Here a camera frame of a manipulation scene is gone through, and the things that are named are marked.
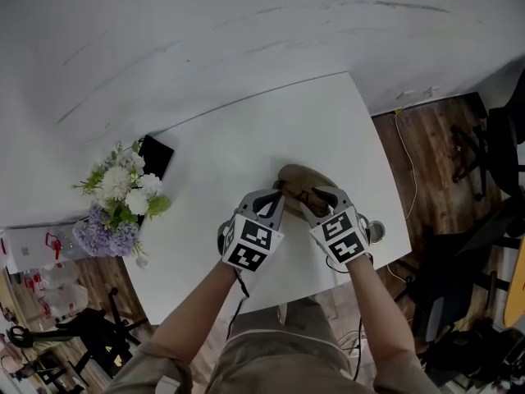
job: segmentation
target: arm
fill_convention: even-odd
[[[153,334],[152,342],[190,364],[199,352],[231,287],[234,269],[219,261]]]
[[[382,362],[400,353],[408,352],[415,356],[409,324],[383,286],[372,263],[361,255],[346,265],[377,370],[380,371]]]

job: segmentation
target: person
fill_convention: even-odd
[[[366,255],[346,264],[374,359],[378,393],[438,393],[422,371],[409,325]],[[106,393],[190,393],[189,364],[199,352],[236,281],[219,261],[162,322],[150,341],[113,379]],[[285,324],[277,307],[241,314],[206,392],[351,393],[373,391],[356,383],[321,306],[312,298],[290,302]]]

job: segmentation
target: floor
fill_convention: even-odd
[[[474,201],[473,198],[473,194],[480,188],[476,172],[457,184],[451,180],[456,169],[462,165],[465,158],[471,158],[472,154],[466,149],[458,151],[456,142],[452,140],[450,127],[456,124],[470,131],[480,121],[477,117],[480,112],[479,103],[476,95],[466,95],[408,108],[398,115],[399,132],[413,159],[418,183],[417,197],[407,220],[413,252],[405,259],[413,265],[417,266],[422,257],[423,227],[431,226],[438,234],[465,231],[500,203],[500,192],[490,177],[487,182],[487,197],[481,202]],[[374,117],[373,123],[389,159],[406,214],[414,195],[413,172],[396,131],[395,114]],[[500,269],[501,255],[501,250],[494,250],[490,269]],[[121,260],[89,259],[80,261],[79,266],[81,284],[89,288],[90,306],[109,310],[107,293],[112,287],[117,287],[117,302],[123,315],[130,321],[144,316]],[[401,277],[408,276],[404,269],[395,264],[391,266],[391,270]],[[393,296],[404,289],[404,283],[392,276],[386,268],[379,270],[379,274]],[[24,297],[22,293],[17,293],[18,296]],[[486,293],[482,289],[476,289],[469,314],[459,323],[460,326],[468,326],[472,317],[491,314],[491,311],[484,310],[485,299]],[[336,336],[339,339],[344,338],[341,344],[351,347],[352,340],[355,339],[354,331],[358,328],[358,310],[351,284],[325,291],[317,296],[317,300],[322,304]],[[407,320],[410,320],[413,314],[411,302],[405,299],[400,303],[400,307]],[[224,346],[226,327],[226,322],[217,320],[192,363],[194,380],[198,385],[204,386],[212,372]],[[143,340],[152,331],[153,328],[147,326],[137,337]],[[81,357],[83,349],[79,341],[69,341],[56,348],[56,353],[62,360],[75,363]],[[348,352],[355,355],[355,350]],[[367,352],[364,353],[361,370],[358,380],[370,383],[374,369]],[[105,378],[92,364],[88,364],[83,377],[90,385],[89,392],[101,392],[107,385]]]

